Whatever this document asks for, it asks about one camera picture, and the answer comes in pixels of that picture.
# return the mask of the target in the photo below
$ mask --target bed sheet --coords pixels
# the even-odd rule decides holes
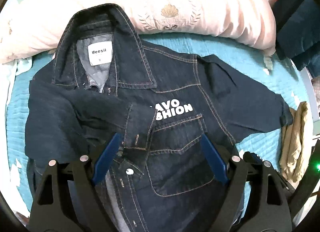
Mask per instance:
[[[273,70],[265,68],[263,54],[260,50],[250,48],[235,40],[222,37],[212,37],[188,33],[159,33],[141,35],[141,38],[151,43],[166,46],[182,53],[207,56],[217,55],[243,74],[266,85],[270,90],[282,95],[286,103],[294,109],[300,101],[308,101],[308,95],[302,82],[300,73],[287,59],[280,61],[275,54],[272,57]],[[10,166],[18,159],[22,168],[20,171],[19,192],[28,209],[31,208],[32,197],[28,188],[26,176],[27,157],[24,154],[24,129],[28,116],[28,85],[33,75],[51,60],[52,55],[47,52],[34,56],[34,64],[28,72],[17,76],[14,83],[11,102],[7,112],[8,158]],[[256,152],[264,160],[269,160],[275,169],[279,170],[281,153],[281,130],[265,134],[253,134],[238,143],[240,151]],[[245,206],[248,202],[250,188],[245,188]]]

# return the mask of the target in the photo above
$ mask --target denim jacket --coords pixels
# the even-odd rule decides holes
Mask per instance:
[[[111,62],[90,65],[88,46],[105,41],[112,42]],[[292,123],[279,94],[215,55],[142,41],[115,4],[76,13],[29,89],[31,189],[49,160],[69,162],[121,133],[109,172],[135,232],[200,232],[211,225],[226,187],[201,151],[203,133],[237,154],[235,144],[248,135]]]

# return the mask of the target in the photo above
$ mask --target buttonhole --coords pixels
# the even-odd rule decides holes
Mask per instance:
[[[138,144],[138,140],[139,140],[139,134],[137,134],[135,145]]]
[[[120,182],[121,182],[121,186],[124,188],[123,180],[122,180],[122,179],[120,179]]]

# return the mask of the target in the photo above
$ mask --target metal button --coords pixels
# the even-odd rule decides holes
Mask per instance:
[[[83,155],[83,156],[80,157],[80,161],[81,162],[86,162],[88,160],[89,160],[89,156],[87,156],[87,155]]]
[[[264,161],[263,164],[265,167],[271,167],[271,163],[269,161]]]
[[[233,157],[231,157],[231,159],[236,163],[240,162],[240,157],[238,157],[237,155],[234,155]]]
[[[49,162],[49,165],[50,165],[50,166],[55,166],[56,163],[57,163],[57,162],[56,162],[55,160],[51,160],[51,161]]]
[[[134,171],[129,168],[129,169],[127,169],[127,170],[125,171],[125,173],[126,173],[127,175],[133,175]]]

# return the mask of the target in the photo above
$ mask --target clothing label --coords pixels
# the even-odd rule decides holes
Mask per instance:
[[[104,41],[88,45],[91,66],[112,61],[112,41]]]

